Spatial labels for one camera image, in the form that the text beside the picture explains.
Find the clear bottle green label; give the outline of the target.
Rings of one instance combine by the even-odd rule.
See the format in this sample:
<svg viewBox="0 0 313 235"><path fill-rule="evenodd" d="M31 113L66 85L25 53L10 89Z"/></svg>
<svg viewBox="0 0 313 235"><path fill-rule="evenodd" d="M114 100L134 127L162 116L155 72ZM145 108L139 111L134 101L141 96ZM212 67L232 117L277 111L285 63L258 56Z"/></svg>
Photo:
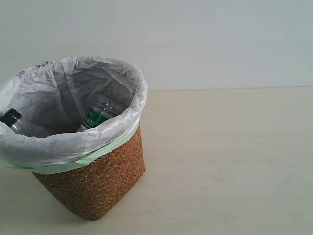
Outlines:
<svg viewBox="0 0 313 235"><path fill-rule="evenodd" d="M127 108L124 104L103 95L99 95L97 101L90 107L77 132L92 129L101 123L123 113Z"/></svg>

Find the clear bottle red label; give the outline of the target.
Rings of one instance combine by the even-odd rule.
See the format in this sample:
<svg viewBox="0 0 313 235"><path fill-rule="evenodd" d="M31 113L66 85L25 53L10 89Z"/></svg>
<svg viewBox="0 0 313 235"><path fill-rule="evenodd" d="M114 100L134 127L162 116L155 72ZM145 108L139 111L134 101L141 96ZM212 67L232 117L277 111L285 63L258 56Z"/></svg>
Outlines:
<svg viewBox="0 0 313 235"><path fill-rule="evenodd" d="M0 117L0 121L6 124L16 134L39 138L46 138L51 135L44 127L26 121L22 114L13 108L6 111Z"/></svg>

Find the brown woven wicker basket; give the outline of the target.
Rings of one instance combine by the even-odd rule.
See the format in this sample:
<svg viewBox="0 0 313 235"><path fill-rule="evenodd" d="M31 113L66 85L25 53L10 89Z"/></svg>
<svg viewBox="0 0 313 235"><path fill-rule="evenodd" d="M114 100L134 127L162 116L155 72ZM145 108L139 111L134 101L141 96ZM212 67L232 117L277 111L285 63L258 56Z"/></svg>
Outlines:
<svg viewBox="0 0 313 235"><path fill-rule="evenodd" d="M69 211L87 220L104 217L145 172L141 130L116 150L79 169L34 177Z"/></svg>

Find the white plastic bin liner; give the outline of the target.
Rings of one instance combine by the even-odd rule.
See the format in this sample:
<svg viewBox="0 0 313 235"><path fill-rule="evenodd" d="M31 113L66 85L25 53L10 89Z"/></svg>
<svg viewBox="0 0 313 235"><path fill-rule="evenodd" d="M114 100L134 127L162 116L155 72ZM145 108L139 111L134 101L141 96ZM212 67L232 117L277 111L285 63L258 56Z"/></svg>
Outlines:
<svg viewBox="0 0 313 235"><path fill-rule="evenodd" d="M29 67L0 87L0 112L15 109L24 123L48 137L27 137L0 125L0 164L54 174L86 167L125 144L139 127L148 85L140 69L125 61L75 56ZM120 103L120 114L84 130L83 119L104 96Z"/></svg>

